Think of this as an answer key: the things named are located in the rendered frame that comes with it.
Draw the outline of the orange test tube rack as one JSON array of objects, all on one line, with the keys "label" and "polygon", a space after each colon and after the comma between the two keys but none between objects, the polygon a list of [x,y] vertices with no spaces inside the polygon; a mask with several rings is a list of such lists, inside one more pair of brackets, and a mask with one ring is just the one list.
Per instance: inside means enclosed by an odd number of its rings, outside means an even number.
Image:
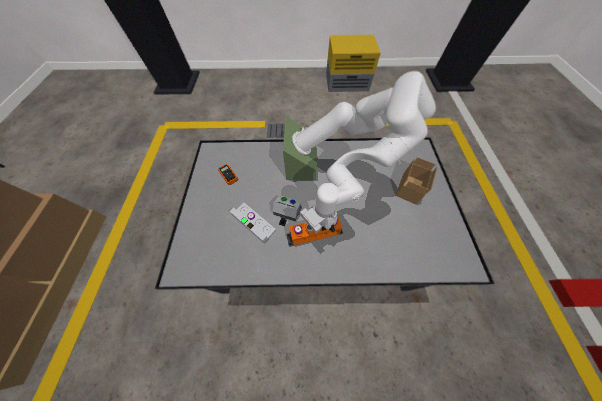
[{"label": "orange test tube rack", "polygon": [[303,244],[303,243],[307,243],[307,242],[311,242],[311,241],[315,241],[315,240],[319,240],[319,239],[323,239],[323,238],[327,238],[327,237],[331,237],[331,236],[335,236],[335,235],[339,235],[342,229],[339,217],[337,215],[337,225],[334,226],[335,231],[332,232],[330,230],[323,230],[322,229],[320,231],[318,231],[317,233],[315,233],[314,231],[307,231],[307,222],[306,223],[302,223],[302,224],[298,224],[302,227],[302,233],[301,234],[296,234],[294,232],[294,228],[297,225],[293,225],[290,226],[290,232],[291,232],[291,237],[292,237],[292,242],[293,242],[293,246],[294,245],[299,245],[299,244]]}]

